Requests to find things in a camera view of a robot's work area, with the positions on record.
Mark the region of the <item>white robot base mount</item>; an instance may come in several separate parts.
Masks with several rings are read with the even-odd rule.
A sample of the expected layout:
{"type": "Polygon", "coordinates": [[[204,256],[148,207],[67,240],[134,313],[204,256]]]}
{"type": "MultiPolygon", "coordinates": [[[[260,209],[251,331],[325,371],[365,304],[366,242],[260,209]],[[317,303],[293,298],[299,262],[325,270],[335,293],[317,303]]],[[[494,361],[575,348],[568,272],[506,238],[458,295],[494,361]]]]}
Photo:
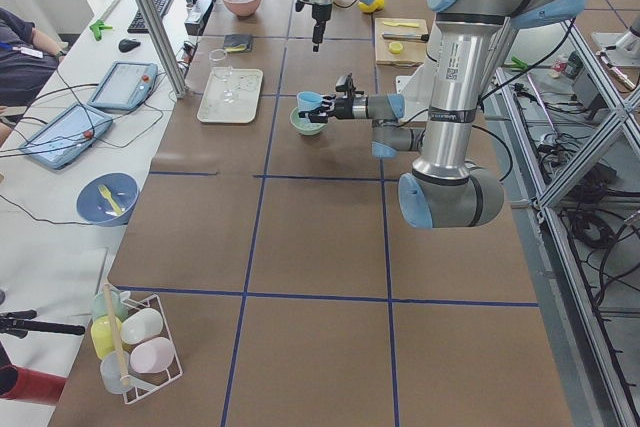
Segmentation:
{"type": "Polygon", "coordinates": [[[435,22],[429,31],[429,41],[423,48],[425,60],[411,76],[399,75],[395,78],[396,92],[405,100],[404,122],[427,119],[427,110],[431,102],[434,80],[440,55],[442,34],[435,22]]]}

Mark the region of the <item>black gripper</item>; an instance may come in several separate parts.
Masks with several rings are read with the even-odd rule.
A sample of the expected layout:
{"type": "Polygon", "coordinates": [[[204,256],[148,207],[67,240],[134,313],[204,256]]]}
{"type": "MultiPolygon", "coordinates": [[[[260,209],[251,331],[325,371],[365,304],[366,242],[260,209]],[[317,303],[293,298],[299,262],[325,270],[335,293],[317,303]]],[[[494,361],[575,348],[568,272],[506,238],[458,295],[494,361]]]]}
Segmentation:
{"type": "Polygon", "coordinates": [[[355,96],[322,95],[323,101],[320,107],[307,112],[299,112],[307,115],[307,119],[313,124],[326,124],[330,117],[341,120],[368,119],[368,97],[356,94],[355,96]]]}
{"type": "Polygon", "coordinates": [[[326,24],[331,19],[331,5],[313,5],[312,18],[315,21],[312,35],[312,50],[319,52],[320,44],[323,42],[326,24]]]}

